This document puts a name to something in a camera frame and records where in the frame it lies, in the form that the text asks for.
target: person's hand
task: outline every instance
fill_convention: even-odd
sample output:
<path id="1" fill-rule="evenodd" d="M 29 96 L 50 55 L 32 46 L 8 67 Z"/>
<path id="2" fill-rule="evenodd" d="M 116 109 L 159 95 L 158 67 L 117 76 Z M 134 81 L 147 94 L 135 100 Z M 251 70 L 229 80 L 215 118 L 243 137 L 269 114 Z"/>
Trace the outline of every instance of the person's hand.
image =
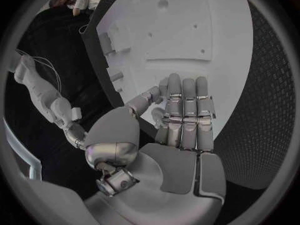
<path id="1" fill-rule="evenodd" d="M 73 16 L 78 16 L 80 14 L 80 9 L 79 8 L 73 8 Z"/>

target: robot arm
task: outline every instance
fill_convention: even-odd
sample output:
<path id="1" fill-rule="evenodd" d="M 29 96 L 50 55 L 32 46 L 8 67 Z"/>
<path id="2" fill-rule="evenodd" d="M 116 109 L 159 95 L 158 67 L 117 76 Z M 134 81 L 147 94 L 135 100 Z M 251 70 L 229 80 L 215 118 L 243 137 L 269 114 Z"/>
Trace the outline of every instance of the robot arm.
<path id="1" fill-rule="evenodd" d="M 17 83 L 27 87 L 30 98 L 37 110 L 50 122 L 63 130 L 67 140 L 76 148 L 84 149 L 86 132 L 74 121 L 81 119 L 78 107 L 62 97 L 54 86 L 40 77 L 32 57 L 14 53 L 9 71 L 14 73 Z"/>

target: black mesh fabric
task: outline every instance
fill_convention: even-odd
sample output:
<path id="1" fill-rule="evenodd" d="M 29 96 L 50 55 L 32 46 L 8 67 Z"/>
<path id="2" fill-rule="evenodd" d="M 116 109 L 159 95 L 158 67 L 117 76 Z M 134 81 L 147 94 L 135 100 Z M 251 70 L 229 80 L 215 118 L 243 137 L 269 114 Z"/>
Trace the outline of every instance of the black mesh fabric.
<path id="1" fill-rule="evenodd" d="M 267 187 L 290 144 L 295 90 L 285 52 L 272 27 L 249 4 L 253 51 L 235 110 L 214 141 L 226 179 L 251 189 Z"/>

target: hole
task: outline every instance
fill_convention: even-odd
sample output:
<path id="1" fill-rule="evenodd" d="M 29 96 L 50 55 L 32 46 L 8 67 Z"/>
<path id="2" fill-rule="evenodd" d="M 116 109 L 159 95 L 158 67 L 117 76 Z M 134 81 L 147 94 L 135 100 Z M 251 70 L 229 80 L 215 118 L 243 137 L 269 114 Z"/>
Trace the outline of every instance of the hole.
<path id="1" fill-rule="evenodd" d="M 167 0 L 160 0 L 158 2 L 158 8 L 162 11 L 167 10 L 168 6 L 169 6 L 169 2 Z"/>

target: cable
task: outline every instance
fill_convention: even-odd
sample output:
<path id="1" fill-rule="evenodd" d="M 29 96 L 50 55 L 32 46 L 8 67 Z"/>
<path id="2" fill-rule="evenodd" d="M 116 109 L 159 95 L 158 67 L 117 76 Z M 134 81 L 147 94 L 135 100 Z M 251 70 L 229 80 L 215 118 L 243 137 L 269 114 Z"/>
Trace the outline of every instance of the cable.
<path id="1" fill-rule="evenodd" d="M 56 69 L 54 68 L 53 64 L 46 58 L 44 57 L 40 57 L 40 56 L 30 56 L 27 52 L 23 51 L 23 50 L 20 50 L 20 49 L 16 49 L 17 52 L 19 52 L 21 55 L 27 55 L 29 57 L 31 57 L 34 61 L 36 61 L 37 63 L 41 64 L 41 65 L 44 65 L 48 68 L 50 68 L 51 70 L 54 71 L 55 73 L 55 76 L 56 76 L 56 82 L 57 82 L 57 90 L 61 93 L 62 92 L 62 81 L 61 81 L 61 77 L 60 75 L 58 74 L 58 72 L 56 71 Z"/>

